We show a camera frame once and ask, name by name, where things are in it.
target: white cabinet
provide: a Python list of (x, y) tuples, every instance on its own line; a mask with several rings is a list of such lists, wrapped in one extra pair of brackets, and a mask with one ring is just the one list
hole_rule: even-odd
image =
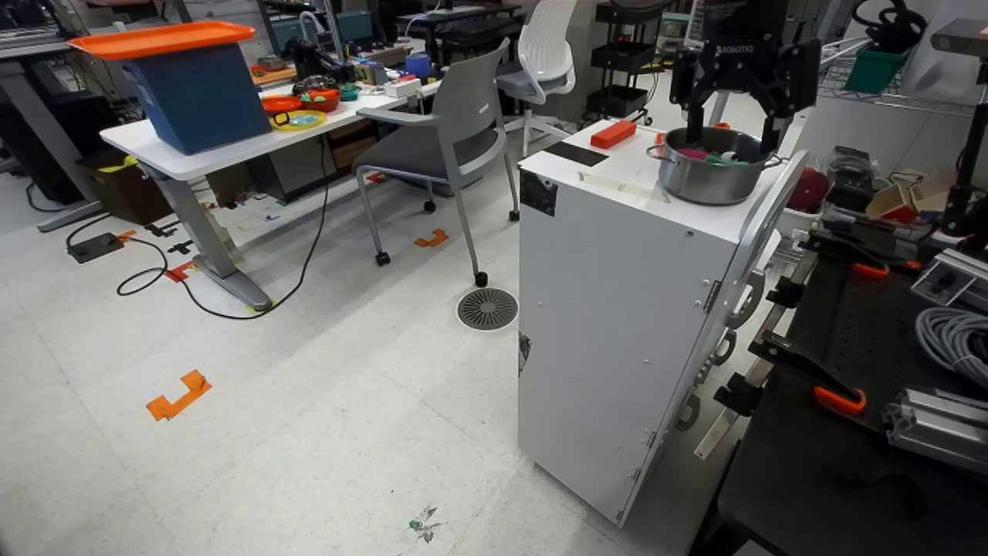
[(697, 207), (655, 187), (651, 136), (598, 166), (522, 163), (522, 452), (617, 524), (803, 170), (795, 154), (744, 205)]

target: gray chair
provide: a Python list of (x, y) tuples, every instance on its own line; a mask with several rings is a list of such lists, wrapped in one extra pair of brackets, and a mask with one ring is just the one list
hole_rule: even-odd
[(519, 221), (519, 187), (515, 166), (510, 160), (507, 132), (500, 123), (500, 99), (498, 99), (498, 65), (510, 39), (503, 39), (493, 54), (463, 58), (448, 68), (442, 87), (433, 101), (433, 115), (403, 115), (403, 111), (361, 111), (366, 119), (398, 126), (383, 142), (366, 149), (359, 166), (359, 187), (366, 213), (366, 225), (377, 246), (377, 267), (392, 262), (380, 245), (371, 187), (365, 184), (366, 172), (385, 172), (411, 182), (425, 182), (425, 213), (434, 211), (433, 184), (444, 182), (453, 190), (461, 225), (465, 235), (469, 267), (476, 288), (488, 288), (488, 274), (477, 268), (476, 245), (469, 233), (469, 217), (463, 207), (463, 184), (490, 166), (498, 156), (507, 170), (507, 184), (511, 194), (510, 221)]

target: orange lid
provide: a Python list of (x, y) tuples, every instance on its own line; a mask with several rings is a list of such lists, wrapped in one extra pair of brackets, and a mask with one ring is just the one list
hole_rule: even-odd
[(189, 23), (189, 26), (161, 26), (119, 35), (76, 38), (71, 45), (83, 48), (93, 58), (130, 61), (153, 58), (189, 48), (210, 48), (249, 39), (254, 29), (231, 23)]

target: blue bin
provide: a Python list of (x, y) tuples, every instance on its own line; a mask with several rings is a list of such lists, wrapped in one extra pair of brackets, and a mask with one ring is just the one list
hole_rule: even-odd
[(239, 45), (132, 58), (123, 73), (158, 136), (186, 154), (272, 130)]

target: cable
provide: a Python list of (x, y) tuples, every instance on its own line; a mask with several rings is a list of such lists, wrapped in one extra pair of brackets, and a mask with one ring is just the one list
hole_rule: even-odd
[(136, 293), (148, 290), (151, 284), (158, 284), (158, 282), (168, 274), (168, 254), (164, 254), (158, 245), (143, 240), (143, 238), (130, 238), (130, 240), (153, 250), (153, 254), (161, 255), (161, 267), (148, 267), (148, 268), (140, 268), (140, 271), (125, 274), (125, 278), (117, 284), (117, 297), (136, 297)]
[[(322, 138), (322, 149), (317, 149), (317, 151), (322, 151), (322, 170), (327, 170), (327, 149), (331, 149), (327, 138)], [(179, 282), (182, 290), (186, 290), (186, 297), (191, 299), (193, 310), (202, 310), (202, 312), (206, 312), (206, 315), (212, 315), (212, 319), (221, 319), (221, 321), (258, 321), (258, 319), (272, 315), (274, 310), (280, 310), (288, 299), (294, 299), (294, 297), (302, 290), (307, 274), (309, 274), (309, 267), (313, 267), (313, 260), (316, 260), (316, 250), (317, 250), (322, 235), (324, 235), (324, 225), (327, 225), (327, 211), (331, 211), (331, 182), (324, 182), (324, 187), (322, 187), (317, 230), (316, 230), (316, 238), (313, 238), (309, 254), (307, 254), (307, 260), (302, 260), (300, 278), (295, 278), (295, 284), (294, 284), (277, 303), (272, 303), (269, 312), (254, 312), (254, 315), (217, 312), (217, 310), (210, 310), (206, 303), (197, 299), (197, 293), (189, 288), (189, 282)], [(148, 290), (151, 284), (158, 284), (158, 282), (169, 271), (168, 254), (164, 254), (158, 245), (143, 240), (143, 238), (130, 238), (130, 240), (153, 250), (153, 254), (161, 255), (161, 267), (148, 267), (148, 268), (140, 268), (140, 271), (125, 274), (125, 278), (117, 284), (117, 297), (136, 297), (136, 293)]]
[(101, 218), (108, 218), (104, 213), (101, 217), (93, 217), (89, 221), (76, 225), (71, 235), (66, 235), (66, 250), (75, 246), (75, 238), (93, 225), (99, 225)]
[(931, 306), (916, 315), (916, 339), (922, 351), (945, 371), (964, 375), (988, 388), (988, 361), (974, 355), (974, 344), (988, 329), (979, 312)]
[(294, 299), (294, 297), (302, 290), (302, 284), (307, 284), (309, 267), (313, 267), (316, 250), (317, 250), (317, 245), (322, 245), (322, 233), (324, 233), (324, 225), (327, 225), (327, 207), (331, 207), (331, 184), (322, 187), (317, 230), (316, 230), (316, 238), (313, 238), (309, 254), (307, 254), (307, 260), (302, 260), (300, 278), (295, 278), (295, 284), (294, 284), (269, 312), (256, 312), (256, 315), (217, 312), (217, 310), (204, 306), (204, 303), (193, 297), (193, 290), (189, 288), (189, 282), (179, 282), (179, 284), (186, 288), (189, 299), (191, 299), (202, 312), (206, 312), (206, 315), (212, 315), (212, 319), (221, 319), (221, 321), (258, 321), (258, 319), (277, 312), (277, 310), (280, 310), (288, 299)]
[(63, 213), (66, 207), (40, 207), (34, 198), (36, 182), (29, 182), (26, 198), (34, 213)]

